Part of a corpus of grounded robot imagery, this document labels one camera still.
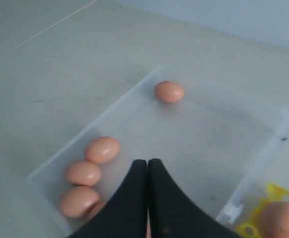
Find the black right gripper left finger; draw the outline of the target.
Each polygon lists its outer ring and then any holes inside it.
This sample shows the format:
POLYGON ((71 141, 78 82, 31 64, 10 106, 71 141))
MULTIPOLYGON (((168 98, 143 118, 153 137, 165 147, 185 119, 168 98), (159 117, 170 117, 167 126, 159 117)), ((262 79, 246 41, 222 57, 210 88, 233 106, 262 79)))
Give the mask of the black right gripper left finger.
POLYGON ((71 238, 145 238, 147 230, 147 163, 134 160, 121 185, 71 238))

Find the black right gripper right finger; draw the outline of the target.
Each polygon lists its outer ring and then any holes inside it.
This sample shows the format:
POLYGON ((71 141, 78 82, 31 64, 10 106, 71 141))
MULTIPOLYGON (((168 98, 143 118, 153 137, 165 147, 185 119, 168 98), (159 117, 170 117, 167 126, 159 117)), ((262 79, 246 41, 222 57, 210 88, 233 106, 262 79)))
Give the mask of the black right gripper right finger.
POLYGON ((160 159, 148 162, 148 210, 153 238, 238 238, 179 188, 160 159))

